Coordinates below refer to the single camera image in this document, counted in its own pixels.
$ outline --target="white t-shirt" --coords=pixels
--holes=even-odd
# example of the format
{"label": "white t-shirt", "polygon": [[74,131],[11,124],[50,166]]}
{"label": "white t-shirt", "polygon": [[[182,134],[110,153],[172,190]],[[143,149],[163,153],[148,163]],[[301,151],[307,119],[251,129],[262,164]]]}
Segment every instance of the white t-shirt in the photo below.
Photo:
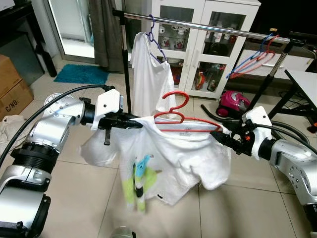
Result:
{"label": "white t-shirt", "polygon": [[159,63],[151,53],[148,36],[138,33],[130,63],[134,68],[132,110],[139,117],[153,116],[157,111],[166,112],[176,106],[174,95],[162,99],[165,93],[175,90],[169,63]]}
{"label": "white t-shirt", "polygon": [[89,164],[105,166],[119,156],[121,180],[125,182],[133,177],[136,158],[150,156],[145,172],[146,179],[149,176],[144,189],[145,199],[156,197],[170,205],[174,205],[200,180],[206,189],[211,190],[228,179],[230,148],[217,142],[208,132],[160,131],[163,128],[213,130],[215,126],[197,121],[155,124],[153,117],[134,120],[143,127],[113,128],[109,146],[103,146],[105,132],[96,131],[81,146],[82,157]]}

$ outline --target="curtain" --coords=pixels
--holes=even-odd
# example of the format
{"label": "curtain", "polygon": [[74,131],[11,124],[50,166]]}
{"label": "curtain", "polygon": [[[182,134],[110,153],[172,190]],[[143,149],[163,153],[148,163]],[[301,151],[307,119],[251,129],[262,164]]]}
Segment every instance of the curtain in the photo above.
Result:
{"label": "curtain", "polygon": [[89,0],[94,34],[95,63],[107,71],[123,72],[121,28],[112,15],[114,0]]}

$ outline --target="blue rug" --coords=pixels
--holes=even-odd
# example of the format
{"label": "blue rug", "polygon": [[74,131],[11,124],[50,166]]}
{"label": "blue rug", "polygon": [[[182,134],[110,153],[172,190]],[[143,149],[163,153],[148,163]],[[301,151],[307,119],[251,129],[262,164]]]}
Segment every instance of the blue rug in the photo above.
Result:
{"label": "blue rug", "polygon": [[98,66],[67,64],[58,73],[54,82],[105,84],[108,74]]}

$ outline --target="clothes rack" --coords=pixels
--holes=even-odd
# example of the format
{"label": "clothes rack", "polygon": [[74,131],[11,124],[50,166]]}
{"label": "clothes rack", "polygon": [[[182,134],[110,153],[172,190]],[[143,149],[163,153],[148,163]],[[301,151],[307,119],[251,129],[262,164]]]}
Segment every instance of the clothes rack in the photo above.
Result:
{"label": "clothes rack", "polygon": [[[127,93],[127,103],[128,103],[128,112],[132,113],[131,111],[131,96],[130,96],[130,81],[129,81],[129,68],[128,68],[128,49],[127,49],[127,41],[126,41],[126,31],[125,31],[125,19],[136,19],[136,20],[146,20],[146,21],[153,21],[153,18],[151,16],[145,16],[140,14],[134,14],[134,13],[128,13],[120,10],[113,10],[112,14],[114,16],[118,16],[120,19],[120,25],[121,25],[121,35],[122,35],[122,56],[123,56],[123,67],[124,67],[124,77],[125,77],[125,87],[126,87],[126,93]],[[223,27],[215,27],[215,26],[208,26],[198,23],[192,23],[192,22],[186,22],[186,21],[178,21],[178,20],[172,20],[167,18],[160,18],[155,17],[155,22],[158,23],[164,23],[168,25],[177,25],[177,26],[183,26],[188,27],[192,29],[198,29],[198,30],[204,30],[204,31],[211,31],[211,32],[218,32],[223,34],[230,34],[235,36],[242,36],[252,39],[259,39],[259,40],[266,40],[276,43],[282,43],[287,44],[285,49],[283,50],[283,53],[275,63],[274,67],[272,68],[271,72],[265,77],[265,80],[263,81],[262,85],[260,86],[259,90],[257,91],[256,95],[254,96],[253,100],[251,101],[247,111],[251,110],[256,102],[259,100],[260,96],[264,92],[264,90],[269,86],[269,84],[273,81],[274,75],[282,62],[284,61],[285,57],[288,55],[290,50],[293,46],[299,46],[302,47],[304,45],[303,41],[299,41],[296,39],[288,39],[283,37],[274,37],[254,32],[248,32],[248,31],[239,31],[235,29],[227,29]]]}

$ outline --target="red hanger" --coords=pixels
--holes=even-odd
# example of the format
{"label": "red hanger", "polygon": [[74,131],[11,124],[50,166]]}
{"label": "red hanger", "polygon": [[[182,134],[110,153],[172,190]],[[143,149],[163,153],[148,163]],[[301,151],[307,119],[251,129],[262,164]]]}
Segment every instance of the red hanger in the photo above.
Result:
{"label": "red hanger", "polygon": [[187,93],[184,93],[182,91],[173,91],[173,92],[165,93],[162,98],[165,99],[169,95],[173,95],[173,94],[179,94],[179,95],[185,96],[185,101],[183,102],[183,104],[181,104],[177,107],[170,108],[168,112],[156,113],[154,115],[154,119],[157,118],[158,116],[165,115],[165,114],[176,114],[176,115],[179,115],[181,119],[179,121],[156,121],[155,124],[181,124],[184,120],[198,120],[198,121],[202,121],[202,122],[206,122],[206,123],[215,125],[215,126],[217,126],[217,128],[216,128],[216,130],[162,129],[161,131],[212,132],[212,131],[219,131],[221,129],[221,126],[219,124],[214,123],[210,120],[205,120],[205,119],[201,119],[201,118],[186,117],[186,116],[184,116],[184,114],[182,114],[180,112],[174,112],[175,109],[182,108],[188,103],[189,96]]}

